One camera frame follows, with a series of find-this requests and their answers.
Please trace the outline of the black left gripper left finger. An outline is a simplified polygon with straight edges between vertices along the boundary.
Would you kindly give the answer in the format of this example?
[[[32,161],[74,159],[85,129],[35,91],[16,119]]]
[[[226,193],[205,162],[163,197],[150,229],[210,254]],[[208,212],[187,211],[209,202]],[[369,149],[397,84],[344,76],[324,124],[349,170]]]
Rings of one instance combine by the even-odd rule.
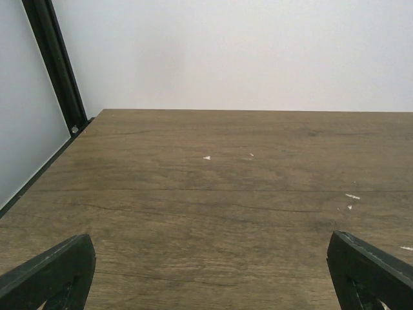
[[[1,275],[1,309],[84,309],[96,254],[78,234]]]

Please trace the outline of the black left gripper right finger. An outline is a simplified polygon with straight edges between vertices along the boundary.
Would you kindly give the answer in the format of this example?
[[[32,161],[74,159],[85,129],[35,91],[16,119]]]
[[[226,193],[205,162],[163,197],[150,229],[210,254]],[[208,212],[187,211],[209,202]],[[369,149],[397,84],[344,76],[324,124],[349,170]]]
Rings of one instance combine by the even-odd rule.
[[[412,266],[343,231],[334,231],[327,264],[342,309],[412,309]]]

